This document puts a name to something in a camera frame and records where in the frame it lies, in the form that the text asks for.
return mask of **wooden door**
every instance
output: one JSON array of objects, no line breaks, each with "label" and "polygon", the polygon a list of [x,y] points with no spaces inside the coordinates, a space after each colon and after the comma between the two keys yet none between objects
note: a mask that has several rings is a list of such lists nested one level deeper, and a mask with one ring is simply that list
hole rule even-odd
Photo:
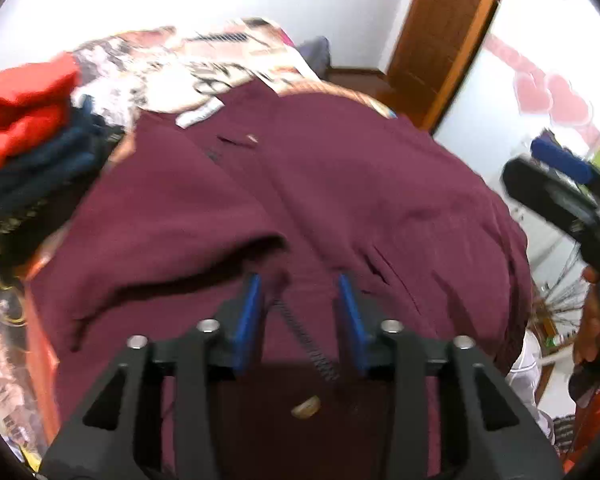
[{"label": "wooden door", "polygon": [[388,81],[416,126],[430,130],[456,92],[496,0],[413,0]]}]

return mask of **white label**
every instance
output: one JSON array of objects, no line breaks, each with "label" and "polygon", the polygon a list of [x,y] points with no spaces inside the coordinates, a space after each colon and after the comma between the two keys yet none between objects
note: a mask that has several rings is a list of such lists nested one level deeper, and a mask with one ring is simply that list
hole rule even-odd
[{"label": "white label", "polygon": [[223,106],[224,103],[220,99],[218,99],[217,97],[212,97],[200,108],[180,114],[176,119],[176,124],[181,128],[188,128],[192,124],[196,124],[200,121],[208,119]]}]

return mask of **stack of folded clothes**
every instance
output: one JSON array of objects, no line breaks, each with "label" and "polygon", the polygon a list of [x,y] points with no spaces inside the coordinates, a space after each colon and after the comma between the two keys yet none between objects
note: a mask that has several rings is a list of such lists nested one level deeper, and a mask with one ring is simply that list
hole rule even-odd
[{"label": "stack of folded clothes", "polygon": [[73,213],[123,137],[70,95],[69,54],[0,72],[0,273],[7,277]]}]

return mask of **wooden floor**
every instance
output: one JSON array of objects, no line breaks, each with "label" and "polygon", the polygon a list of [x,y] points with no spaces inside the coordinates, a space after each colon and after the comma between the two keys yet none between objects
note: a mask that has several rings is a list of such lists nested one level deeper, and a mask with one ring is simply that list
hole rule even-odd
[{"label": "wooden floor", "polygon": [[329,73],[329,82],[344,86],[350,90],[364,92],[387,105],[397,114],[407,115],[411,122],[420,126],[424,120],[422,108],[416,109],[415,96],[408,96],[391,88],[381,73],[347,73],[335,69]]}]

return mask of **maroon shirt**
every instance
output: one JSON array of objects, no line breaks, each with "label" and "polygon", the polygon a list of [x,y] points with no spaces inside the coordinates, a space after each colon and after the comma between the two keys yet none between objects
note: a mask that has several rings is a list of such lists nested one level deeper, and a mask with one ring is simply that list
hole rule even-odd
[{"label": "maroon shirt", "polygon": [[[251,82],[220,99],[225,108],[185,130],[176,115],[142,115],[136,152],[98,181],[32,282],[60,359],[63,419],[128,336],[182,334],[247,269],[331,358],[346,269],[409,329],[472,336],[509,370],[531,303],[526,239],[479,176],[406,118],[344,97],[280,98]],[[214,390],[227,477],[376,476],[385,386],[326,384],[278,312],[267,316],[263,359]],[[313,395],[320,412],[294,419]],[[251,433],[236,435],[245,424]]]}]

